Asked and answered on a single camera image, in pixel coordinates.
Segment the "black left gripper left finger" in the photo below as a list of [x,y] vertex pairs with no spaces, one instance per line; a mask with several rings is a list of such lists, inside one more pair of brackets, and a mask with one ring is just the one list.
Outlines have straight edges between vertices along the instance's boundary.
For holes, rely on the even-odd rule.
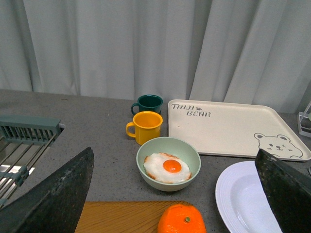
[[86,148],[0,211],[2,233],[73,233],[80,219],[94,168]]

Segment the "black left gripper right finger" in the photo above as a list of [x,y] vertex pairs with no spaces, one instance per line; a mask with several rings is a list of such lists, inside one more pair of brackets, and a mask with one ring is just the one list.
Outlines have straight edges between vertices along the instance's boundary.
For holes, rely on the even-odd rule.
[[284,233],[311,231],[311,178],[260,149],[255,166],[268,204]]

